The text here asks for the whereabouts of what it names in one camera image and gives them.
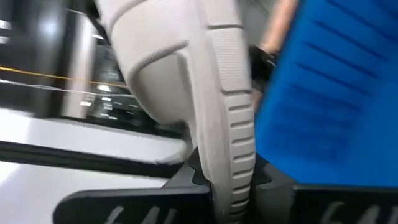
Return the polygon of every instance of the sneaker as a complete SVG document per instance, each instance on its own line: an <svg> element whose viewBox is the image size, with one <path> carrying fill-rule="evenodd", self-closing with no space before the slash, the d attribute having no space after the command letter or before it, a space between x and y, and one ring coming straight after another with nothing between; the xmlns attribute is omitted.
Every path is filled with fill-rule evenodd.
<svg viewBox="0 0 398 224"><path fill-rule="evenodd" d="M133 95L158 122L188 123L212 184L216 218L239 220L256 153L248 52L236 2L97 5Z"/></svg>

